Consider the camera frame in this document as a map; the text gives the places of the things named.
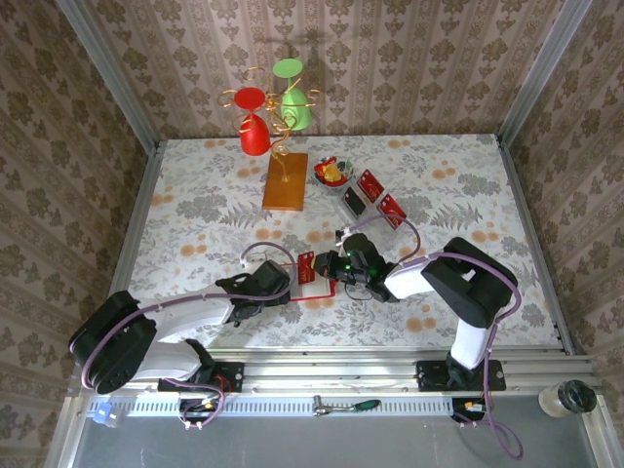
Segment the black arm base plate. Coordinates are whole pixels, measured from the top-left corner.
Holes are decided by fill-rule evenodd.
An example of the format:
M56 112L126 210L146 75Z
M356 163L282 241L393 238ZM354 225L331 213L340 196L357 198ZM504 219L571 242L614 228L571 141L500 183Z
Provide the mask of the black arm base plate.
M208 386L218 388L223 393L241 393L244 382L245 365L241 362L215 362L201 366L183 385L160 379L157 390L160 392L208 392Z
M416 362L415 377L420 392L483 392L484 369L484 364L479 364L474 370L463 370L458 366L449 368L443 360L424 360ZM489 361L487 382L488 389L492 391L504 391L507 388L500 361Z

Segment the red goblet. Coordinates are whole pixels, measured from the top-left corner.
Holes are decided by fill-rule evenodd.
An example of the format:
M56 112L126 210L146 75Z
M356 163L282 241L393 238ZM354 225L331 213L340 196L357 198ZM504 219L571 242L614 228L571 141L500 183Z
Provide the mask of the red goblet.
M240 89L234 96L235 104L246 112L239 128L243 152L249 156L265 154L271 145L268 126L257 115L265 103L265 93L256 87Z

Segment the small patterned bowl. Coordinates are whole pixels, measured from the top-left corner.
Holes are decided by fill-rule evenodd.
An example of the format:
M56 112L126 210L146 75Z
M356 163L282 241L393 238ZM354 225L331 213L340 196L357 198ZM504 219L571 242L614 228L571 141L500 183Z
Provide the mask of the small patterned bowl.
M315 175L315 166L318 165L318 164L328 163L328 162L333 162L333 163L335 163L337 165L338 169L342 173L342 178L338 182L325 185L320 180L317 179L317 177ZM352 178L352 176L354 174L353 164L349 160L346 160L346 159L343 159L343 158L338 158L336 156L322 158L318 164L316 164L314 166L314 176L321 184L323 184L323 185L325 185L327 187L330 187L330 188L337 188L337 187L345 185Z

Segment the clear cup with dark lid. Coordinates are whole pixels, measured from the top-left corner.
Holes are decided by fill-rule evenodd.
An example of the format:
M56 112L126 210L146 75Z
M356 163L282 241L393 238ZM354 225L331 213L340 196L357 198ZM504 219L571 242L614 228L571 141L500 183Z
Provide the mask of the clear cup with dark lid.
M598 399L596 392L584 381L573 379L543 389L538 395L538 404L549 416L567 417L573 414L591 412Z

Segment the red VIP card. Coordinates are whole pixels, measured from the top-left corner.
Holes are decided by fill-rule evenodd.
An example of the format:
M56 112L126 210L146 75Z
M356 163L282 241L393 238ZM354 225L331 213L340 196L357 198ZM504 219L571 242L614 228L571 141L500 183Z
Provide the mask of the red VIP card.
M364 170L356 184L371 203L374 203L384 192L384 186L370 170Z
M390 194L386 194L376 207L381 215L386 215L385 220L393 230L398 229L406 219L406 213Z
M313 283L316 280L314 260L315 254L313 251L301 253L297 257L297 279L301 286Z

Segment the blue white plug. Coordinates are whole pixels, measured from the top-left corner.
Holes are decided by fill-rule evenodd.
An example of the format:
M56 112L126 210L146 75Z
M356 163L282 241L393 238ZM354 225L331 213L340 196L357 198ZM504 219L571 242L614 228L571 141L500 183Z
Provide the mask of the blue white plug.
M110 402L103 402L97 404L92 420L94 423L108 428L117 428L123 418L123 411L118 406Z

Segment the floral patterned table cover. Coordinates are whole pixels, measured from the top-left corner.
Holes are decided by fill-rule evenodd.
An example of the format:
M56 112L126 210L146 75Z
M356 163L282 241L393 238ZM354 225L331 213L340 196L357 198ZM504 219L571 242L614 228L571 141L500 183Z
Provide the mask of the floral patterned table cover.
M336 156L357 173L369 169L405 211L397 230L369 227L378 251L395 261L429 254L461 237L516 275L521 309L496 336L503 347L559 348L527 235L494 136L300 136L287 147L311 164ZM348 226L337 209L337 188L309 177L303 210L261 206L269 160L245 155L236 139L167 143L144 225L129 291L165 298L200 290L242 269L246 247L279 262L334 245ZM184 333L210 347L449 347L457 319L434 293L381 304L357 288L334 297L272 307L232 325Z

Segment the green goblet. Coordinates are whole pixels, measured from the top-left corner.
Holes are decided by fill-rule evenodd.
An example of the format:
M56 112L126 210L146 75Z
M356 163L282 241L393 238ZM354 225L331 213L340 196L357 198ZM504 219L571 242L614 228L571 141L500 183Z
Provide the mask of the green goblet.
M298 132L305 130L311 123L311 111L306 94L298 87L301 82L303 63L296 58L284 58L273 66L275 77L286 80L286 88L278 94L280 131Z

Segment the black card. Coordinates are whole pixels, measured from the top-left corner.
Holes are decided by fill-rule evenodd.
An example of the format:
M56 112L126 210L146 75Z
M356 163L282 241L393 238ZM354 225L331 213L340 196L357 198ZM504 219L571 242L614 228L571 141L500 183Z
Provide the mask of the black card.
M366 210L366 204L352 187L348 187L342 195L342 203L349 213L359 218Z

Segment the aluminium frame post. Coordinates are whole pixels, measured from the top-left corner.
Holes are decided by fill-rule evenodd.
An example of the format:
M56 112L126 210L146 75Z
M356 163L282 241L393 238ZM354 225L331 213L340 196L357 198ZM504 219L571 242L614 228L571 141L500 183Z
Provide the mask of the aluminium frame post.
M97 25L86 0L57 0L60 9L75 31L104 84L124 113L137 140L151 157L160 139L142 109L137 94L114 57L113 47Z
M509 147L518 135L530 111L544 91L563 53L580 23L584 20L593 0L565 0L557 19L550 29L535 61L521 85L511 108L498 132L501 146Z

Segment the long aluminium base rail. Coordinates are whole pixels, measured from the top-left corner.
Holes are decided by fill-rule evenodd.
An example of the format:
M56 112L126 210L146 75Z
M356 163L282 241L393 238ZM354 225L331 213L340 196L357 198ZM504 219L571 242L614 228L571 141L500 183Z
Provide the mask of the long aluminium base rail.
M242 362L244 395L411 396L418 393L416 363L443 360L447 351L415 347L214 348L218 361ZM597 392L602 380L587 356L555 348L496 347L504 396L536 395L562 381L579 379Z

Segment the aluminium table side rail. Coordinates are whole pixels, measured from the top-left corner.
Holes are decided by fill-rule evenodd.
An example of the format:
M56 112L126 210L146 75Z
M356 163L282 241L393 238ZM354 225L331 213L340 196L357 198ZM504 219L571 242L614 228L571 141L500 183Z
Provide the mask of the aluminium table side rail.
M533 223L527 199L522 188L521 181L516 171L513 158L508 145L504 143L500 136L495 136L495 140L500 151L502 164L505 168L510 188L513 192L515 203L519 212L519 217L523 224L527 237L527 243L531 252L535 270L544 293L546 304L557 330L563 351L571 356L577 355L571 334L566 325L566 318L559 303L557 293L548 269L546 258L541 249L535 225Z
M124 291L131 282L144 225L152 204L155 185L159 178L166 144L160 143L155 153L148 158L133 213L130 219L124 245L113 275L111 291ZM131 366L139 366L156 333L155 323L144 317L141 310L123 327L118 328L106 342L98 355L110 362L131 360Z

